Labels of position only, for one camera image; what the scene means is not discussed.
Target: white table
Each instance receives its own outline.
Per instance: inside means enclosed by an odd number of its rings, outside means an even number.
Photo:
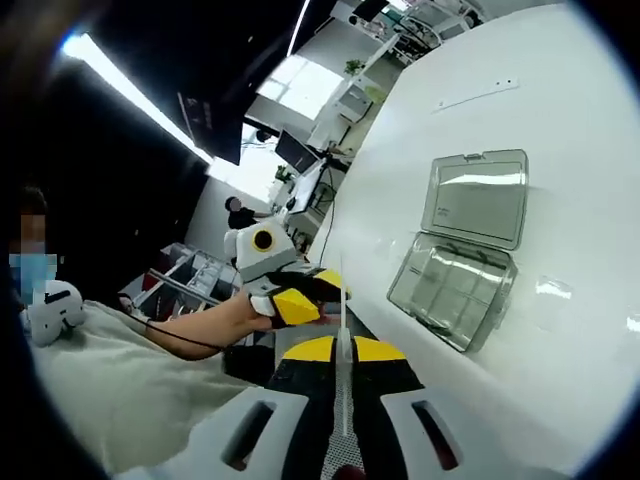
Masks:
[[[338,268],[342,255],[350,307],[425,384],[480,412],[515,455],[565,471],[605,441],[640,373],[640,110],[607,48],[549,6],[409,67],[340,188],[323,259]],[[489,94],[505,79],[517,88]],[[511,148],[530,171],[519,274],[501,327],[462,355],[386,295],[419,230],[431,161]]]

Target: wire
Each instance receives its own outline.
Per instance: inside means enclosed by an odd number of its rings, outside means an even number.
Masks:
[[[218,350],[218,352],[222,352],[225,349],[225,347],[219,347],[218,345],[213,345],[211,343],[199,342],[198,340],[192,340],[190,338],[183,337],[183,336],[178,335],[176,333],[167,332],[166,330],[163,330],[162,328],[158,328],[155,325],[151,325],[150,322],[145,322],[144,320],[140,320],[139,318],[136,318],[133,315],[129,315],[127,312],[123,312],[123,313],[127,317],[135,320],[138,323],[143,324],[145,327],[150,328],[151,330],[155,330],[156,332],[164,333],[165,335],[168,335],[168,336],[173,337],[173,338],[177,338],[178,340],[182,340],[183,342],[193,343],[194,345],[198,345],[200,347],[210,348],[212,350]]]
[[[331,167],[327,168],[329,171],[329,183],[331,183],[331,189],[335,192],[336,189],[333,186],[333,175],[331,175]],[[336,199],[335,195],[333,198],[333,203],[331,204],[331,221],[329,222],[329,230],[327,230],[327,236],[324,237],[324,245],[322,246],[322,253],[320,253],[320,265],[322,265],[322,257],[324,257],[324,249],[327,248],[327,240],[329,240],[329,235],[331,234],[331,227],[333,227],[333,218],[336,216]]]

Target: face mask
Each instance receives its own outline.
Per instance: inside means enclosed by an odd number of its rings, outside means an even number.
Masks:
[[[22,303],[32,305],[34,299],[39,297],[44,300],[45,281],[56,277],[56,256],[44,253],[11,254],[9,265]]]

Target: white cloth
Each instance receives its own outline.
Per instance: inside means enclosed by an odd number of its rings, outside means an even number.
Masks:
[[[195,424],[249,386],[222,372],[220,355],[181,360],[126,315],[91,301],[84,310],[70,338],[32,353],[53,404],[108,473],[171,458]]]

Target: computer screen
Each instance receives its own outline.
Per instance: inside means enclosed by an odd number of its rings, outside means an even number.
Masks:
[[[289,213],[302,213],[307,209],[309,200],[311,200],[311,196],[320,181],[325,166],[324,162],[318,162],[317,165],[298,178],[295,189],[291,193],[291,196],[295,198],[295,203],[289,208]]]
[[[389,5],[389,2],[386,0],[364,0],[364,2],[356,7],[353,14],[356,17],[360,17],[363,20],[370,22],[387,5]]]
[[[280,140],[276,145],[276,154],[300,173],[306,172],[311,165],[319,160],[311,150],[286,130],[280,134]]]

